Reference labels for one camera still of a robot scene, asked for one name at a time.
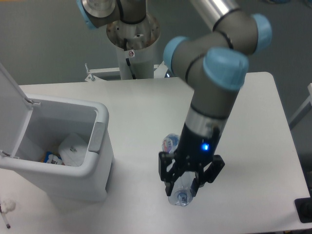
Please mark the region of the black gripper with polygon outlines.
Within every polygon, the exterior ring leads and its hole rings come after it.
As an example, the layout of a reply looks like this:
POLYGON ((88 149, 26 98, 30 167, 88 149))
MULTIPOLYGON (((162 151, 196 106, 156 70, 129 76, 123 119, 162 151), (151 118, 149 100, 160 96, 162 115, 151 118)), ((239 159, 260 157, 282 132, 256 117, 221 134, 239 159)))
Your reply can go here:
POLYGON ((158 154, 158 173, 167 196, 171 196, 175 182, 185 172, 195 173, 190 188, 192 196, 196 196, 206 182, 214 182, 225 166, 222 157, 214 155, 218 142, 218 127, 213 127, 212 135, 207 137, 193 132, 187 125, 183 126, 176 151, 158 154))

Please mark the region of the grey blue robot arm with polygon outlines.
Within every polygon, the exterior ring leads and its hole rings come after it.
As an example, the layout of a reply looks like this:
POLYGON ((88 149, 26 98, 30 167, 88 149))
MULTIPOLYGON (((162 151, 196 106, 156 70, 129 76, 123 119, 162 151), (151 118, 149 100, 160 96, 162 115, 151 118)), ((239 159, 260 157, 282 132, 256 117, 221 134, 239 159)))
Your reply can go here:
MULTIPOLYGON (((173 153, 160 152, 158 169, 170 196, 175 182, 193 172, 191 193, 196 195, 224 167, 215 150, 249 68, 248 56, 267 48, 272 28, 261 14, 244 13, 234 0, 194 0, 193 6, 211 30, 196 40, 175 37, 166 45, 163 60, 170 72, 194 90, 191 105, 173 153)), ((157 20, 144 0, 79 0, 89 28, 106 26, 110 42, 122 51, 123 79, 153 73, 145 55, 158 40, 157 20)))

